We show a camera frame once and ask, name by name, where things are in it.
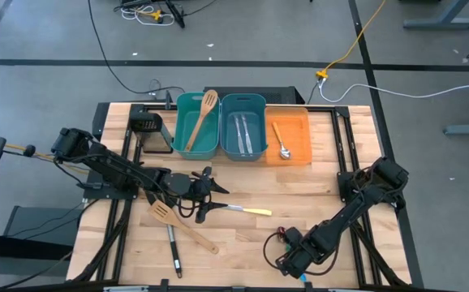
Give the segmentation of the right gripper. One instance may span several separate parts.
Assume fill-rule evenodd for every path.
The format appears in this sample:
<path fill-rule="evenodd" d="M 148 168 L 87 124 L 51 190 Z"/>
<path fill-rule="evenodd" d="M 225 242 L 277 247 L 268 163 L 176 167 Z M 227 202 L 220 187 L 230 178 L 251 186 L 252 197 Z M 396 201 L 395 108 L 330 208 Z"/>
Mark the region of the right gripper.
<path fill-rule="evenodd" d="M 291 275 L 294 278 L 300 278 L 314 261 L 316 246 L 312 235 L 315 230 L 315 226 L 306 234 L 301 234 L 295 227 L 286 230 L 286 242 L 291 246 L 291 250 L 275 260 L 275 264 L 284 276 Z"/>

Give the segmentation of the iridescent spoon blue handle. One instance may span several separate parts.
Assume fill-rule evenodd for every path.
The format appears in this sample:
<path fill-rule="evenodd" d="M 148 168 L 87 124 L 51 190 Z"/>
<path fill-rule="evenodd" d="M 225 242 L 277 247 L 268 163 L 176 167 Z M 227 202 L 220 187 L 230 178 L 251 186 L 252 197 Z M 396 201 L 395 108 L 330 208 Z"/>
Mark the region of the iridescent spoon blue handle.
<path fill-rule="evenodd" d="M 278 232 L 278 239 L 279 239 L 279 241 L 282 242 L 282 243 L 288 244 L 288 243 L 286 242 L 286 237 L 285 237 L 286 229 L 285 229 L 284 227 L 280 226 L 280 227 L 278 227 L 277 232 Z M 300 279 L 302 282 L 306 282 L 306 281 L 307 281 L 307 278 L 306 278 L 306 275 L 305 275 L 305 274 L 302 274 L 299 279 Z"/>

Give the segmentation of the knife with yellow handle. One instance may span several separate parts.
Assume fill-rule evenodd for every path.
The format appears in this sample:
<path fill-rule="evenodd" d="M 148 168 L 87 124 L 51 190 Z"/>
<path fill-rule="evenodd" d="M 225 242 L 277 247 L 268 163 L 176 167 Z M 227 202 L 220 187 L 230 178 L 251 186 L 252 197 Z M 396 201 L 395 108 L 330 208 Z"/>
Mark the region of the knife with yellow handle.
<path fill-rule="evenodd" d="M 267 217 L 271 217 L 273 215 L 273 212 L 268 209 L 245 208 L 239 205 L 232 205 L 232 204 L 228 204 L 227 206 L 225 206 L 225 209 L 236 211 L 236 212 L 253 213 L 253 214 L 267 216 Z"/>

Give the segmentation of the wooden slotted turner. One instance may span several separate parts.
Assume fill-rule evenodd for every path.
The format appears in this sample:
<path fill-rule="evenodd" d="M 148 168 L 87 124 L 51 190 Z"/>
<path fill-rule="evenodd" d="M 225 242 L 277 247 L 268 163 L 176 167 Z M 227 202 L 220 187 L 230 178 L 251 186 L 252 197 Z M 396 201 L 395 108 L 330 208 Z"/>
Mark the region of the wooden slotted turner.
<path fill-rule="evenodd" d="M 173 209 L 162 203 L 160 200 L 156 200 L 153 204 L 151 204 L 150 208 L 148 209 L 148 213 L 158 221 L 167 225 L 172 225 L 173 227 L 181 230 L 211 253 L 217 254 L 219 252 L 219 248 L 214 243 L 183 224 L 178 219 Z"/>

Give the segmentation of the silver table knife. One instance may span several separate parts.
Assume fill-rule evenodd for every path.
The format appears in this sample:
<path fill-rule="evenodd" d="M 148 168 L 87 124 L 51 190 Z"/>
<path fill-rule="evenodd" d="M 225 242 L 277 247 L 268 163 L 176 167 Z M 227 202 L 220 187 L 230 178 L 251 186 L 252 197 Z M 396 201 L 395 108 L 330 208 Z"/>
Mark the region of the silver table knife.
<path fill-rule="evenodd" d="M 236 115 L 234 116 L 234 122 L 235 122 L 236 131 L 237 131 L 237 140 L 238 140 L 239 152 L 240 152 L 240 154 L 244 154 L 245 150 L 244 150 L 244 146 L 243 146 L 243 139 L 242 139 L 242 136 L 241 136 L 241 131 L 240 131 L 240 128 L 239 128 L 239 118 Z"/>
<path fill-rule="evenodd" d="M 244 131 L 245 131 L 247 153 L 248 154 L 253 154 L 252 142 L 251 142 L 251 138 L 250 138 L 250 135 L 249 135 L 249 132 L 248 132 L 248 127 L 247 127 L 247 119 L 246 119 L 244 114 L 241 114 L 241 118 L 242 118 L 242 122 L 243 122 L 243 128 L 244 128 Z"/>

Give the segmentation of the black slotted spatula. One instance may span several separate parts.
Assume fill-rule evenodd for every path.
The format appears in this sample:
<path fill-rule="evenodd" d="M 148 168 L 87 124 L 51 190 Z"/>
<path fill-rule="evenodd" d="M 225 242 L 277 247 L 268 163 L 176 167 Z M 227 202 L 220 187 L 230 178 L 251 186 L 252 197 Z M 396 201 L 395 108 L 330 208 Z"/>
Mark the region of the black slotted spatula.
<path fill-rule="evenodd" d="M 156 196 L 152 192 L 146 191 L 145 194 L 150 204 L 155 202 Z M 183 276 L 183 271 L 182 271 L 181 261 L 179 258 L 177 243 L 174 237 L 174 228 L 172 225 L 167 225 L 166 228 L 167 228 L 167 232 L 168 232 L 168 236 L 170 240 L 170 248 L 171 248 L 171 253 L 172 253 L 173 262 L 174 262 L 174 269 L 177 274 L 177 277 L 181 278 Z"/>

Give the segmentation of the silver spoon orange handle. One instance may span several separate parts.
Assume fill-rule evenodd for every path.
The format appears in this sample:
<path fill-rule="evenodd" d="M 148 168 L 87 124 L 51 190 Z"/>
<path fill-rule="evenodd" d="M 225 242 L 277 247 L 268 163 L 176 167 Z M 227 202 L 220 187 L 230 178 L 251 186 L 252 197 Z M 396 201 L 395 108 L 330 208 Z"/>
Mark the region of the silver spoon orange handle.
<path fill-rule="evenodd" d="M 287 149 L 283 143 L 281 133 L 279 131 L 278 125 L 276 122 L 272 122 L 272 127 L 274 130 L 275 135 L 277 136 L 278 143 L 280 145 L 280 157 L 284 160 L 290 160 L 291 159 L 291 152 L 289 149 Z"/>

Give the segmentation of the wooden slotted spoon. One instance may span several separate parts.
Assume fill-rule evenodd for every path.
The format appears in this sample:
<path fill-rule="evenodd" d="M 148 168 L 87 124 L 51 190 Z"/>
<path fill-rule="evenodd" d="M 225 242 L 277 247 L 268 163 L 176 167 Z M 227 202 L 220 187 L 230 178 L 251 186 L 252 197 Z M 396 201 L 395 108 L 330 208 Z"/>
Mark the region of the wooden slotted spoon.
<path fill-rule="evenodd" d="M 202 123 L 204 119 L 207 117 L 207 115 L 211 112 L 211 110 L 215 107 L 218 99 L 218 94 L 215 90 L 208 90 L 202 98 L 202 102 L 200 105 L 200 114 L 197 119 L 196 125 L 193 129 L 193 132 L 187 142 L 185 150 L 187 152 L 190 152 L 193 144 L 195 143 L 196 137 L 199 133 L 199 130 L 202 126 Z"/>

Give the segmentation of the dark blue plastic bin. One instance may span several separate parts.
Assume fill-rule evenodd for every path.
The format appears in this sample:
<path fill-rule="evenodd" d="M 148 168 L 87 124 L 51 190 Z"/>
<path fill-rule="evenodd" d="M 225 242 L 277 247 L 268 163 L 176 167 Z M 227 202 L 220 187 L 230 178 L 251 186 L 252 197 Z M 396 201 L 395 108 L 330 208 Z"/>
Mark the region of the dark blue plastic bin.
<path fill-rule="evenodd" d="M 221 102 L 220 144 L 232 161 L 256 161 L 266 151 L 268 145 L 265 128 L 266 100 L 259 94 L 229 94 Z M 252 142 L 253 154 L 247 153 L 245 131 L 241 114 L 247 119 L 248 132 Z M 234 116 L 239 118 L 239 128 L 245 153 L 240 154 Z"/>

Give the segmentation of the green plastic bin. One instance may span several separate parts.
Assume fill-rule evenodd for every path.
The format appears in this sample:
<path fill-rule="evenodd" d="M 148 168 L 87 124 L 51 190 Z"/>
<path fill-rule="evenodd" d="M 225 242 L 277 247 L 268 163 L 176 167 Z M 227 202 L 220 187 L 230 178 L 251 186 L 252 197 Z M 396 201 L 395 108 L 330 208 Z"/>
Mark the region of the green plastic bin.
<path fill-rule="evenodd" d="M 186 150 L 188 140 L 200 116 L 203 92 L 186 92 L 176 101 L 177 122 L 172 148 L 184 159 L 210 160 L 216 154 L 220 137 L 220 103 L 204 118 L 190 151 Z"/>

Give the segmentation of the translucent orange tray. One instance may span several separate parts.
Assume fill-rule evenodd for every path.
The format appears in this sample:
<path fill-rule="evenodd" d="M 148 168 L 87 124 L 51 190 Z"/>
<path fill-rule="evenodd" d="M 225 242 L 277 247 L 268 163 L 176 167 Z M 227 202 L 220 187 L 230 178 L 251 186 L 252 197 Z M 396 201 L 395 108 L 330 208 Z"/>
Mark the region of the translucent orange tray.
<path fill-rule="evenodd" d="M 284 147 L 291 159 L 280 155 L 280 143 L 273 125 L 278 126 Z M 272 166 L 309 165 L 312 163 L 312 143 L 308 111 L 304 107 L 267 106 L 265 109 L 267 149 L 265 162 Z"/>

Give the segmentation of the black computer case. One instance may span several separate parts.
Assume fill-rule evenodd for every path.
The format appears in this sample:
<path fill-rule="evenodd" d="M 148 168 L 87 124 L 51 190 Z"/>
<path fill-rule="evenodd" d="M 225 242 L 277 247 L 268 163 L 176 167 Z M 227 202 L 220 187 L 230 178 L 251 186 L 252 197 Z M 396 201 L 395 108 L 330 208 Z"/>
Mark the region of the black computer case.
<path fill-rule="evenodd" d="M 204 92 L 215 90 L 220 99 L 229 94 L 251 93 L 262 96 L 267 104 L 304 105 L 305 100 L 296 87 L 204 87 Z"/>

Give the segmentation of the black power strip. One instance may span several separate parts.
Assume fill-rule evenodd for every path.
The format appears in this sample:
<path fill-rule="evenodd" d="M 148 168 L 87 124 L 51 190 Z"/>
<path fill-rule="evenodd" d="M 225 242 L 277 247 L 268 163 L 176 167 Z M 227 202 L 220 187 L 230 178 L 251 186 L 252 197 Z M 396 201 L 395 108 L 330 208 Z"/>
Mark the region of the black power strip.
<path fill-rule="evenodd" d="M 165 0 L 167 7 L 169 8 L 172 16 L 174 16 L 175 22 L 179 25 L 180 28 L 185 28 L 185 23 L 183 20 L 183 15 L 178 11 L 175 4 L 171 0 Z"/>

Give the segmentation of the grey desk base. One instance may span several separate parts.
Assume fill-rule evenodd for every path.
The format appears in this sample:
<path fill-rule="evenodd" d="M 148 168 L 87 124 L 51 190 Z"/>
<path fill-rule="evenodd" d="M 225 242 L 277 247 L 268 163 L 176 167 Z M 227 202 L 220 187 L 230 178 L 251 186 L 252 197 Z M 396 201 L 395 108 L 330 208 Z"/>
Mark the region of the grey desk base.
<path fill-rule="evenodd" d="M 403 27 L 418 30 L 468 30 L 469 18 L 458 17 L 468 3 L 469 0 L 453 0 L 439 16 L 428 19 L 407 19 L 403 22 Z"/>

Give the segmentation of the black aluminium table frame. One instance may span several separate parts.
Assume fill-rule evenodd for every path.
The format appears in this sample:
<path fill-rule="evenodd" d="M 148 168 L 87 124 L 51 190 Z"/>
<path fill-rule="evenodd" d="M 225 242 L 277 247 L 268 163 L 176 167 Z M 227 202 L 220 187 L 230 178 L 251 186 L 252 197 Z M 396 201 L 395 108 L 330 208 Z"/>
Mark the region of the black aluminium table frame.
<path fill-rule="evenodd" d="M 119 284 L 159 286 L 228 286 L 257 288 L 304 288 L 299 279 L 284 277 L 262 256 L 266 238 L 279 226 L 296 227 L 306 233 L 313 225 L 330 219 L 344 203 L 338 194 L 336 174 L 342 167 L 352 171 L 371 165 L 380 155 L 371 110 L 349 106 L 349 118 L 329 111 L 310 111 L 309 130 L 312 163 L 300 166 L 266 165 L 259 161 L 231 161 L 222 149 L 210 161 L 190 161 L 172 154 L 141 154 L 145 165 L 161 166 L 191 174 L 213 167 L 217 183 L 230 194 L 213 193 L 213 200 L 245 208 L 272 210 L 271 217 L 230 210 L 213 210 L 203 224 L 194 216 L 182 219 L 219 248 L 217 254 L 205 250 L 180 230 L 175 231 L 183 277 L 177 278 L 166 226 L 147 213 L 148 202 L 141 192 L 133 201 L 124 241 Z M 94 257 L 101 243 L 110 213 L 110 200 L 101 200 L 83 215 L 75 241 L 67 278 L 79 275 Z M 393 207 L 378 204 L 368 211 L 376 248 L 406 283 L 410 275 L 402 244 L 397 214 Z M 356 272 L 350 231 L 342 235 L 337 262 L 330 273 L 309 277 L 313 288 L 356 288 Z"/>

